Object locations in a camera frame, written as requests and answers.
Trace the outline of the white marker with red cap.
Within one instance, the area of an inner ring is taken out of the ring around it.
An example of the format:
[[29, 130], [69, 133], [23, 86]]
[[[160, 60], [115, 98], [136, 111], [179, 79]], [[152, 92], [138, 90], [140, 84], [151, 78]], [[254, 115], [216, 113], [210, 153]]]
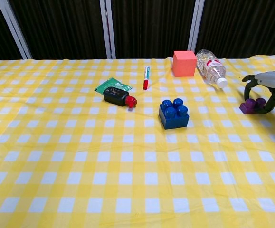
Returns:
[[148, 89], [149, 76], [150, 76], [150, 67], [146, 66], [144, 71], [143, 90]]

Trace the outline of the blue four-stud building block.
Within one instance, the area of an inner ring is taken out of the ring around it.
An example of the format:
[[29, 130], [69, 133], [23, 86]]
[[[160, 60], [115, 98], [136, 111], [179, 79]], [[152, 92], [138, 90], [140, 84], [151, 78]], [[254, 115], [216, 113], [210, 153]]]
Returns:
[[188, 108], [183, 104], [183, 100], [176, 98], [173, 100], [163, 100], [159, 108], [159, 117], [165, 130], [182, 128], [188, 125]]

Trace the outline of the purple two-stud building block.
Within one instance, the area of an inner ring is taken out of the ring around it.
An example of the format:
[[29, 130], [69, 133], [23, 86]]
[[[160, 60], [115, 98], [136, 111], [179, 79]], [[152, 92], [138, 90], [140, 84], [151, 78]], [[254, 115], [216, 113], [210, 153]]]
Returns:
[[243, 114], [255, 114], [261, 108], [263, 108], [266, 104], [266, 100], [263, 98], [247, 99], [244, 103], [241, 103], [239, 109]]

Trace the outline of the yellow white checkered tablecloth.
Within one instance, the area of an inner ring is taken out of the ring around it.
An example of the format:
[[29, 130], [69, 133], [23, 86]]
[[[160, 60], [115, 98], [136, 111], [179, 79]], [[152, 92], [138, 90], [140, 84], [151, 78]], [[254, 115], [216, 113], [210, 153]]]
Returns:
[[[171, 58], [0, 61], [0, 228], [275, 228], [275, 108], [239, 109], [275, 56], [221, 62], [222, 90]], [[111, 77], [136, 107], [95, 91]], [[165, 130], [176, 98], [188, 125]]]

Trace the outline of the black bottle with red cap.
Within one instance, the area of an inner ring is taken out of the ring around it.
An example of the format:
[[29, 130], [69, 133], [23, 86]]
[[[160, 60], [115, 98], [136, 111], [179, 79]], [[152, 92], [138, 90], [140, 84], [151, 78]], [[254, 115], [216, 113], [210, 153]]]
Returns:
[[108, 87], [103, 92], [104, 100], [117, 106], [127, 106], [134, 108], [137, 105], [137, 99], [130, 94], [116, 87]]

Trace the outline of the black pleated curtain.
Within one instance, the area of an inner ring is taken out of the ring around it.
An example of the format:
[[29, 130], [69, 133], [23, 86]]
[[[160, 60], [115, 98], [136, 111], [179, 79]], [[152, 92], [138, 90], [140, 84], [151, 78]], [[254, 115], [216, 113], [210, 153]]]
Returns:
[[[100, 0], [9, 0], [33, 59], [104, 59]], [[117, 58], [187, 50], [196, 0], [111, 0]], [[195, 50], [275, 55], [275, 0], [204, 0]], [[0, 10], [0, 60], [22, 56]]]

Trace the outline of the green sachet packet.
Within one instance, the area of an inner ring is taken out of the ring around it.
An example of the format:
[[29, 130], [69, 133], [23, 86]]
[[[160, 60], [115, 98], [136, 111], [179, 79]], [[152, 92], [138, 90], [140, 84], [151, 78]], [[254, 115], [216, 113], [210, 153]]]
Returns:
[[127, 92], [129, 92], [132, 89], [131, 86], [123, 84], [122, 82], [118, 81], [117, 79], [111, 77], [108, 80], [104, 81], [101, 85], [99, 85], [95, 89], [95, 91], [100, 94], [103, 94], [104, 90], [107, 89], [108, 87], [115, 87], [115, 88], [122, 89]]

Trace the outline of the clear plastic water bottle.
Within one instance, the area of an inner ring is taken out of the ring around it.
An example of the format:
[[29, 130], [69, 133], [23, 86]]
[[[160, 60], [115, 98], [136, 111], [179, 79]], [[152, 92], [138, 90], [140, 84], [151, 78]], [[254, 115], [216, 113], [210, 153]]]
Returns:
[[216, 85], [220, 89], [228, 85], [225, 78], [226, 68], [211, 51], [202, 49], [196, 54], [196, 57], [197, 68], [208, 82]]

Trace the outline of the white frame post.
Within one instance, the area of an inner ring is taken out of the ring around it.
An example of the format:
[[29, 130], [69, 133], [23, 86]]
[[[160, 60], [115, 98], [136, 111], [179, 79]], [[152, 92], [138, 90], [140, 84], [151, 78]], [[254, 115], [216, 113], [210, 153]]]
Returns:
[[14, 38], [14, 41], [19, 49], [19, 52], [23, 59], [32, 59], [32, 54], [29, 50], [29, 47], [26, 43], [24, 35], [21, 31], [21, 28], [18, 24], [16, 16], [13, 12], [9, 0], [0, 0], [0, 10], [4, 16], [4, 19], [10, 29], [10, 32]]
[[99, 2], [103, 25], [106, 56], [108, 59], [116, 59], [111, 0], [99, 0]]
[[197, 44], [204, 4], [205, 4], [205, 0], [195, 0], [192, 22], [190, 27], [190, 35], [188, 40], [188, 48], [187, 48], [188, 51], [195, 52], [196, 50], [196, 44]]

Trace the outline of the coral pink cube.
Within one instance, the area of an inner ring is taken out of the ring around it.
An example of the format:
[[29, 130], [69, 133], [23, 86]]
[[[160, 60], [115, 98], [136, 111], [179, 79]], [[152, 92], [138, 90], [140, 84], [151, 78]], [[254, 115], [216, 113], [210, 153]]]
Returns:
[[172, 72], [175, 77], [193, 77], [197, 58], [193, 51], [174, 51]]

